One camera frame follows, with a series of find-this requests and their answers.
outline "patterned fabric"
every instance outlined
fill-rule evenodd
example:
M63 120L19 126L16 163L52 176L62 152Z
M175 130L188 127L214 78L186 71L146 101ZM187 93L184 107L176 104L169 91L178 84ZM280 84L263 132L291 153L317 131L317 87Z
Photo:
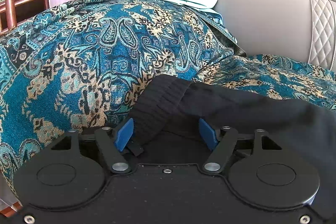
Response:
M42 12L0 38L1 171L12 187L17 168L64 131L120 122L156 75L191 80L234 52L211 16L161 0Z
M335 73L286 57L229 56L203 69L194 81L248 90L273 99L298 98L336 109Z

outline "blue gripper pad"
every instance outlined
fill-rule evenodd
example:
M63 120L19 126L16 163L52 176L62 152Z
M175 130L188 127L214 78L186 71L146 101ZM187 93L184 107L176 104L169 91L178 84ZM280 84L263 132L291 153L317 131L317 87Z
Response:
M114 130L114 145L118 149L119 152L123 151L128 141L133 135L134 122L133 119L130 118L125 122L122 122L119 126L117 126Z
M218 144L218 141L216 138L216 132L202 118L199 119L198 129L199 129L200 135L202 136L208 148L211 151L214 150Z

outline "black fabric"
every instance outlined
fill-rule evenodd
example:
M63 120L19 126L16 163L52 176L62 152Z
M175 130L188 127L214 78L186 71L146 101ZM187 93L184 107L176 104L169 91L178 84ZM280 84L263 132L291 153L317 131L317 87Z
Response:
M312 208L323 218L336 213L336 113L299 99L273 100L251 92L194 83L168 75L154 78L130 112L142 163L204 162L210 151L198 120L239 133L267 130L313 164L321 178Z

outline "bed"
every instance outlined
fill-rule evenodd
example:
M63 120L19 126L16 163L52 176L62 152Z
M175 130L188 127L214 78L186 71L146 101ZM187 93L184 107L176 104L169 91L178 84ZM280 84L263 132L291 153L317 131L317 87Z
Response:
M336 108L334 72L287 57L246 57L206 12L162 0L54 3L17 26L6 0L0 167L13 192L25 161L71 128L118 124L160 74Z

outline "quilted diamond panel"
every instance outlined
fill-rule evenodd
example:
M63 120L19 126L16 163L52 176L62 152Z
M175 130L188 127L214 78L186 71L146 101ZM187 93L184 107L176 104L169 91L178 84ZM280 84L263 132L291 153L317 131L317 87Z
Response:
M311 0L313 36L309 63L331 69L335 57L335 11L329 0Z

